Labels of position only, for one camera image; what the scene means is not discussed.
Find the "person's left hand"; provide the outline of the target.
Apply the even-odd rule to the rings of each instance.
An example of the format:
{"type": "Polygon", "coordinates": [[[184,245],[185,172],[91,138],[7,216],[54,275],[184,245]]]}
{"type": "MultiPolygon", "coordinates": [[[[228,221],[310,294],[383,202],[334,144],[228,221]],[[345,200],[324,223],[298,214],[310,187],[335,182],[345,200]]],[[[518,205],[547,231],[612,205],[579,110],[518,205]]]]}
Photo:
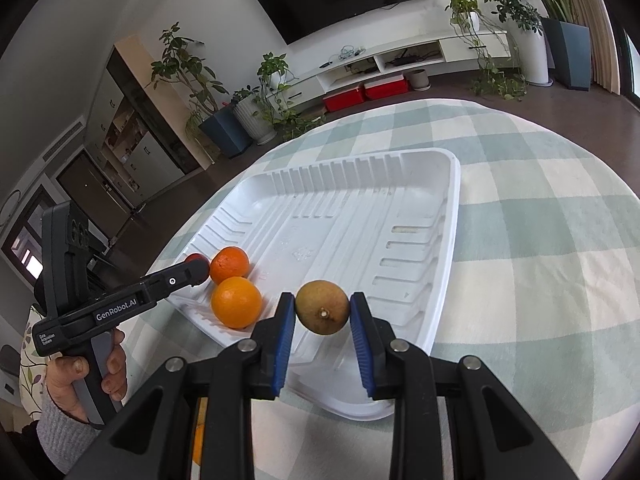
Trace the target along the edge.
{"type": "MultiPolygon", "coordinates": [[[[102,390],[114,402],[121,401],[128,390],[126,353],[122,348],[125,333],[112,331],[112,351],[106,361],[107,373],[102,380],[102,390]]],[[[90,365],[82,356],[59,356],[47,366],[46,387],[52,402],[66,415],[88,424],[89,419],[74,388],[90,372],[90,365]]]]}

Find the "grey knitted sleeve forearm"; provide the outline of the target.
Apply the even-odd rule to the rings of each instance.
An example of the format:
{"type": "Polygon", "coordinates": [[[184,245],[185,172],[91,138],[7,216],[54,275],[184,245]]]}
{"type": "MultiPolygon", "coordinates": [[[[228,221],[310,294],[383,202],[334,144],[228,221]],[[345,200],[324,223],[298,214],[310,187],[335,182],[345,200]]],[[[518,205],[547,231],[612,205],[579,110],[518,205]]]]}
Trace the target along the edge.
{"type": "Polygon", "coordinates": [[[68,474],[101,431],[63,412],[45,393],[36,433],[49,462],[68,474]]]}

